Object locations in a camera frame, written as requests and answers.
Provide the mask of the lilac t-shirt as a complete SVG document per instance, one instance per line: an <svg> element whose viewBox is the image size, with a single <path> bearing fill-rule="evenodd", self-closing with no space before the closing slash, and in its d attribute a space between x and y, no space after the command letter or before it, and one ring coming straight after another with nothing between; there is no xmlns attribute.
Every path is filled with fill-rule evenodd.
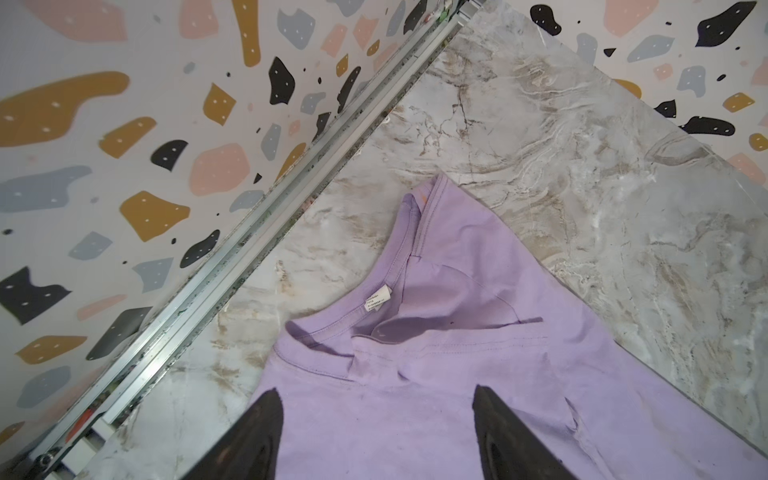
<svg viewBox="0 0 768 480"><path fill-rule="evenodd" d="M404 196L359 286L279 335L258 385L283 403L276 475L479 479L480 385L581 479L767 475L444 175Z"/></svg>

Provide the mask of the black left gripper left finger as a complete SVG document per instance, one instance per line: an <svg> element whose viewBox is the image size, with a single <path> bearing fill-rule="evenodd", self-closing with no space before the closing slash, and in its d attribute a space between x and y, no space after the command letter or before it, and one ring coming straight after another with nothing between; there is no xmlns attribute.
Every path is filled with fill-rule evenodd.
<svg viewBox="0 0 768 480"><path fill-rule="evenodd" d="M283 424L280 395L267 390L183 479L274 479Z"/></svg>

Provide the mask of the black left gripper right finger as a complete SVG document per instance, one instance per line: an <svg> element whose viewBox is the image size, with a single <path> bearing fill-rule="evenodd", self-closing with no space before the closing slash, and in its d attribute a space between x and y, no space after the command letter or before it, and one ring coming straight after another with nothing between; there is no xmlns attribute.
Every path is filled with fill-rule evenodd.
<svg viewBox="0 0 768 480"><path fill-rule="evenodd" d="M472 409L485 479L575 479L493 389L477 385Z"/></svg>

